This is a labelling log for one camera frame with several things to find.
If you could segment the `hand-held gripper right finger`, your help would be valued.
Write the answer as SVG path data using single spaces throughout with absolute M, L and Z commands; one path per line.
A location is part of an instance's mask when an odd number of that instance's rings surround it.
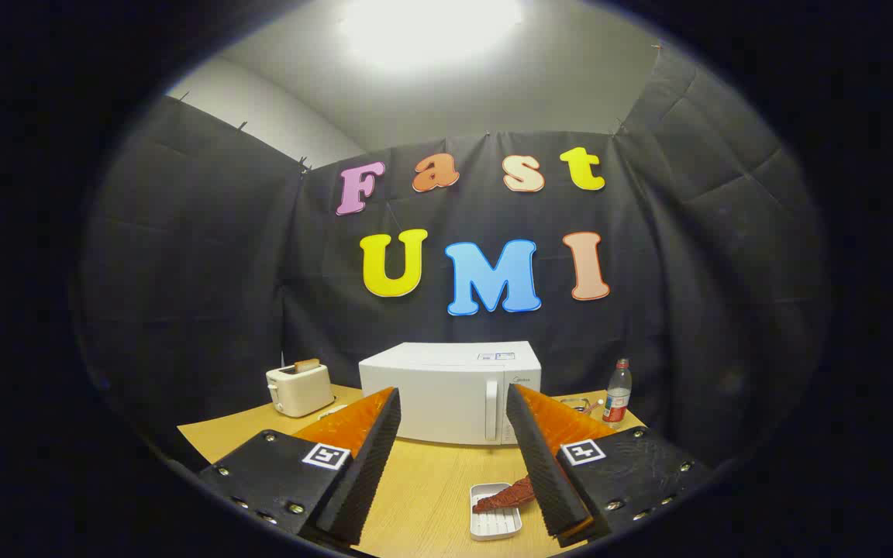
M 622 538 L 701 490 L 713 469 L 645 426 L 616 431 L 521 384 L 505 410 L 560 547 Z

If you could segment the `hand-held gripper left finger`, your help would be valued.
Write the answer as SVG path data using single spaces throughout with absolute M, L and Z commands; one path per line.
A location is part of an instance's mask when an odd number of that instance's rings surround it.
M 387 387 L 292 434 L 265 429 L 199 472 L 242 515 L 316 543 L 360 543 L 401 421 Z

